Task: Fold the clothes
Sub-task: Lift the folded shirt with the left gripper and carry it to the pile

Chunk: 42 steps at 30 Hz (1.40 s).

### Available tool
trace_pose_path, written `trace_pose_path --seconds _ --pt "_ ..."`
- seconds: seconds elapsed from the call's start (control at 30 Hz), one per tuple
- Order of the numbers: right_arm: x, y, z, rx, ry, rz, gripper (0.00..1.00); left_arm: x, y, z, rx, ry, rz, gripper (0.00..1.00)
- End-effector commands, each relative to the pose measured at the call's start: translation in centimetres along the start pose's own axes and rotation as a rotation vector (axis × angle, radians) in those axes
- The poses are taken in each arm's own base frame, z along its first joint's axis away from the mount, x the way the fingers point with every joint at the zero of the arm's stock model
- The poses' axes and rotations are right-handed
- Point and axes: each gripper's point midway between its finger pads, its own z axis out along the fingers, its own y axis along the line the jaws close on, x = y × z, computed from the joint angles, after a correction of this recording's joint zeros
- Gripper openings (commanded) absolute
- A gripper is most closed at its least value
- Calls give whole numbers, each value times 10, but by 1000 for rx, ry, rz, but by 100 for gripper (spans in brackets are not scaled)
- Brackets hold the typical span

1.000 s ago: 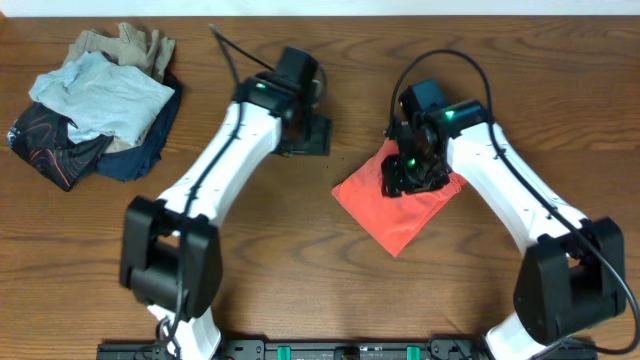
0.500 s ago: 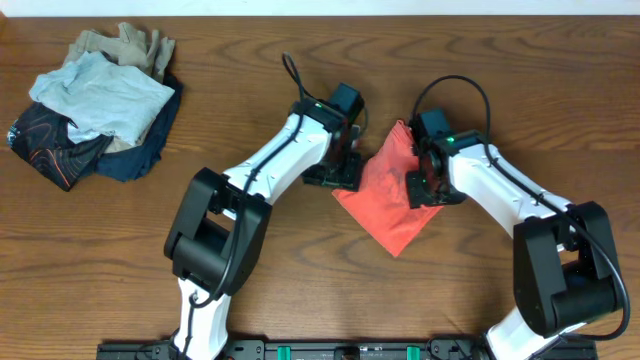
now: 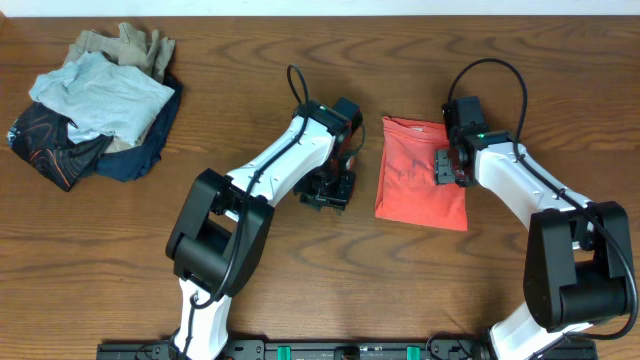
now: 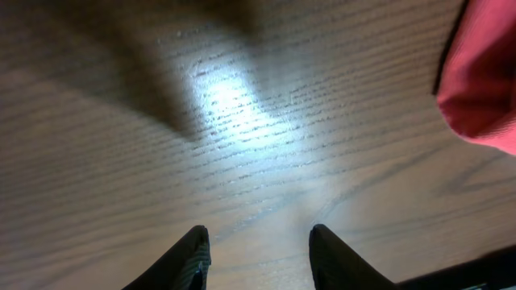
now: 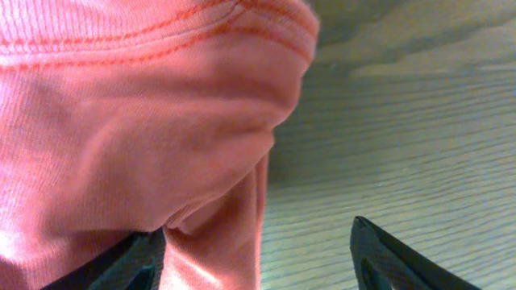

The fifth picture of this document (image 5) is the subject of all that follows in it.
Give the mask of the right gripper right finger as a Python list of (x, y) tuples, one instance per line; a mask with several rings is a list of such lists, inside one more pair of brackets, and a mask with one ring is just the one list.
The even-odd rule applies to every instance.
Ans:
[(353, 220), (350, 250), (360, 290), (481, 290), (365, 217)]

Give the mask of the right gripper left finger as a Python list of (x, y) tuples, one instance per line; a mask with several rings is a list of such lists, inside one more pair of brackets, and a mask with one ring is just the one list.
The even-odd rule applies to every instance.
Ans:
[(157, 290), (164, 247), (162, 230), (133, 233), (43, 290)]

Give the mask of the red printed t-shirt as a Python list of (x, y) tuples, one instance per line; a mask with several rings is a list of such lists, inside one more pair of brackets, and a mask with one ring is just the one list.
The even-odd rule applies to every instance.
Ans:
[(2, 288), (162, 230), (159, 289), (257, 289), (274, 131), (318, 30), (292, 0), (2, 2)]

